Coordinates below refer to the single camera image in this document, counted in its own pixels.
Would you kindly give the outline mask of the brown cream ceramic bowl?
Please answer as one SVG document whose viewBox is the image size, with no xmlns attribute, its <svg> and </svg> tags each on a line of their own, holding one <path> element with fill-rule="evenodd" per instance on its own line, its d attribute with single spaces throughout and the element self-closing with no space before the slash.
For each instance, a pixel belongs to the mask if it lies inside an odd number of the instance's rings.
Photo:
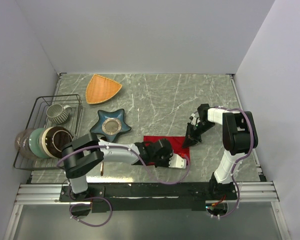
<svg viewBox="0 0 300 240">
<path fill-rule="evenodd" d="M 49 158 L 60 159 L 65 145 L 73 141 L 73 135 L 62 126 L 44 128 L 39 135 L 40 149 Z"/>
</svg>

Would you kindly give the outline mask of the grey ribbed mug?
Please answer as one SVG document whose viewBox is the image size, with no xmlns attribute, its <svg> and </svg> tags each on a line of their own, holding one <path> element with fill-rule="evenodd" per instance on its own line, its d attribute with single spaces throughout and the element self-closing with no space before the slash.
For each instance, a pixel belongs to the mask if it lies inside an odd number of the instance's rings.
<svg viewBox="0 0 300 240">
<path fill-rule="evenodd" d="M 46 115 L 52 123 L 61 125 L 67 121 L 71 111 L 70 105 L 52 104 L 46 110 Z"/>
</svg>

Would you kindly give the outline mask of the clear glass bowl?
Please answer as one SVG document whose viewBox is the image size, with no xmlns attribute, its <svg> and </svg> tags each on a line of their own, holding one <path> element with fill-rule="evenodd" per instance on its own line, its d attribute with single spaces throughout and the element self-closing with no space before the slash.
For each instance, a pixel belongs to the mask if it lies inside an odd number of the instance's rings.
<svg viewBox="0 0 300 240">
<path fill-rule="evenodd" d="M 19 152 L 19 154 L 22 157 L 32 161 L 37 159 L 37 156 L 33 154 L 29 145 L 29 138 L 34 130 L 34 128 L 27 128 L 19 132 L 14 141 L 15 149 Z"/>
</svg>

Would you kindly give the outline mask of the blue star-shaped dish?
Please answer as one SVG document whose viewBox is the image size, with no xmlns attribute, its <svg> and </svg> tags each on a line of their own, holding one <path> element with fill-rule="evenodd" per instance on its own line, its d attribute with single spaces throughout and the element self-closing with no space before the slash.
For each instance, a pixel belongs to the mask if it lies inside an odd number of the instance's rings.
<svg viewBox="0 0 300 240">
<path fill-rule="evenodd" d="M 131 127 L 125 122 L 125 110 L 116 111 L 98 110 L 98 121 L 89 130 L 90 133 L 102 135 L 108 142 L 113 143 L 119 135 L 131 131 Z"/>
</svg>

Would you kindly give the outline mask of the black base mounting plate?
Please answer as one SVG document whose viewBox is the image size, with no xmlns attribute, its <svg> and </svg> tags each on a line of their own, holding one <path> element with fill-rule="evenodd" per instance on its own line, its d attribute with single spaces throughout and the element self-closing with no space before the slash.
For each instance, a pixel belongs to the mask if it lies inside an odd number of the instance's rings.
<svg viewBox="0 0 300 240">
<path fill-rule="evenodd" d="M 69 187 L 63 186 L 59 195 L 62 203 L 92 203 L 93 213 L 108 211 L 183 210 L 205 211 L 206 201 L 236 200 L 232 185 L 225 192 L 211 193 L 208 182 L 162 183 L 89 183 L 88 190 L 69 196 Z"/>
</svg>

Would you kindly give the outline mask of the aluminium frame rail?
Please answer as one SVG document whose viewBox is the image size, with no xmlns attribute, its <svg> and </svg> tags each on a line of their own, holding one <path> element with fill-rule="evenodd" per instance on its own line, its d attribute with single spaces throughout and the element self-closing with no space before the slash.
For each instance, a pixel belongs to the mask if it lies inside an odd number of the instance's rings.
<svg viewBox="0 0 300 240">
<path fill-rule="evenodd" d="M 22 184 L 14 203 L 16 205 L 48 205 L 80 201 L 89 197 L 107 199 L 181 199 L 218 201 L 225 197 L 234 202 L 277 202 L 279 197 L 272 182 L 240 182 L 211 190 L 206 182 L 183 182 L 175 185 L 140 182 L 89 183 L 83 193 L 73 194 L 67 184 Z"/>
</svg>

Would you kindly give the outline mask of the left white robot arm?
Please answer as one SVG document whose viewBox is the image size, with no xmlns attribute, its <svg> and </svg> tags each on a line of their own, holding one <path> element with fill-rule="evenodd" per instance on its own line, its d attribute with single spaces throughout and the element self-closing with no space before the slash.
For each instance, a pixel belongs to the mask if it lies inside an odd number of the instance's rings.
<svg viewBox="0 0 300 240">
<path fill-rule="evenodd" d="M 118 144 L 99 139 L 94 133 L 88 133 L 66 144 L 61 155 L 65 175 L 70 182 L 71 195 L 78 201 L 87 199 L 87 173 L 100 163 L 154 165 L 165 168 L 177 165 L 177 157 L 167 139 L 152 143 Z"/>
</svg>

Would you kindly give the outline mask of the orange woven basket tray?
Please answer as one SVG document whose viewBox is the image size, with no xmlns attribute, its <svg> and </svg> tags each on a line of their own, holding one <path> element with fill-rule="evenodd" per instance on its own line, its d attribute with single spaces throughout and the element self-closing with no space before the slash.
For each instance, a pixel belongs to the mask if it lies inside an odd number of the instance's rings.
<svg viewBox="0 0 300 240">
<path fill-rule="evenodd" d="M 85 99 L 89 105 L 101 104 L 113 98 L 121 89 L 122 85 L 117 81 L 94 74 L 86 87 Z"/>
</svg>

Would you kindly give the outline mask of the copper spoon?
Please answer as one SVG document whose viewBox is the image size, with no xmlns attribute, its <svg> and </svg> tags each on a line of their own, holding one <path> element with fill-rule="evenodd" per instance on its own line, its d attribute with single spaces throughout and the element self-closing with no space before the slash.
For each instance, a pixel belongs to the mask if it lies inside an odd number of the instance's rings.
<svg viewBox="0 0 300 240">
<path fill-rule="evenodd" d="M 100 176 L 104 175 L 104 162 L 101 162 L 100 164 Z"/>
</svg>

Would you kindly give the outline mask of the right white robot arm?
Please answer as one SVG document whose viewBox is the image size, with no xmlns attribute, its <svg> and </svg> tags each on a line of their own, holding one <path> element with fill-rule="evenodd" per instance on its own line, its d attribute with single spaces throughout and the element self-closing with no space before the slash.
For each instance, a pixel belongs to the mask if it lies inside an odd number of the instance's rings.
<svg viewBox="0 0 300 240">
<path fill-rule="evenodd" d="M 253 115 L 241 108 L 212 107 L 204 103 L 189 119 L 182 148 L 189 148 L 202 142 L 202 134 L 216 124 L 222 126 L 224 152 L 218 168 L 210 178 L 208 188 L 209 195 L 218 200 L 235 182 L 235 172 L 239 164 L 258 146 Z"/>
</svg>

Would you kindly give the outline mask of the green ceramic bowl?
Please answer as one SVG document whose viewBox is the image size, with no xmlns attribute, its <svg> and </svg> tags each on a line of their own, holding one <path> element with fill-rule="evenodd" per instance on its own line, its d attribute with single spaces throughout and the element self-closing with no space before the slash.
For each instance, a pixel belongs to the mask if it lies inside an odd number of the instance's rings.
<svg viewBox="0 0 300 240">
<path fill-rule="evenodd" d="M 44 131 L 44 128 L 37 128 L 33 130 L 29 136 L 28 145 L 30 150 L 34 155 L 36 155 L 38 158 L 45 159 L 46 155 L 44 152 L 42 152 L 39 139 L 41 133 Z"/>
</svg>

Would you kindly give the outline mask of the red cloth napkin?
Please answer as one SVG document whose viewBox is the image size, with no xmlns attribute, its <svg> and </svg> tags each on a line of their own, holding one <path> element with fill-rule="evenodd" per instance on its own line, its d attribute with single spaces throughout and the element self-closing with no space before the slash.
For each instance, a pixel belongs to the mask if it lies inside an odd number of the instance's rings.
<svg viewBox="0 0 300 240">
<path fill-rule="evenodd" d="M 143 142 L 154 143 L 160 139 L 167 139 L 170 142 L 170 144 L 172 146 L 173 154 L 178 154 L 182 158 L 188 157 L 189 160 L 191 159 L 190 149 L 182 147 L 182 144 L 185 140 L 184 136 L 144 136 Z M 135 146 L 137 147 L 137 150 L 139 151 L 139 155 L 140 155 L 140 143 L 142 143 L 142 142 L 134 143 Z"/>
</svg>

